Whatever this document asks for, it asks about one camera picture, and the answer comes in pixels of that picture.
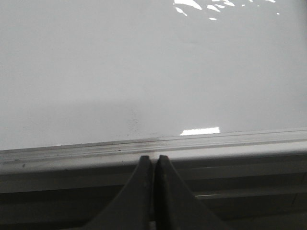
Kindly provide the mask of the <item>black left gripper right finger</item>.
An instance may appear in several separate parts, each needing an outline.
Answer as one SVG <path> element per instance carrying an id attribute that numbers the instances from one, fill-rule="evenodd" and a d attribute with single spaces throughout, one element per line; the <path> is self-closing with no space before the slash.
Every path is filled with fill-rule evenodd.
<path id="1" fill-rule="evenodd" d="M 231 229 L 192 194 L 167 156 L 159 156 L 153 188 L 158 230 Z"/>

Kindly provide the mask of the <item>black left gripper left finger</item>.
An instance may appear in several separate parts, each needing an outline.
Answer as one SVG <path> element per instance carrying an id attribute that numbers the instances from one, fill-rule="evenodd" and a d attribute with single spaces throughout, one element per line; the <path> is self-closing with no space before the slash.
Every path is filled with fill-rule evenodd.
<path id="1" fill-rule="evenodd" d="M 141 156 L 120 193 L 82 230 L 148 230 L 152 192 L 152 163 Z"/>

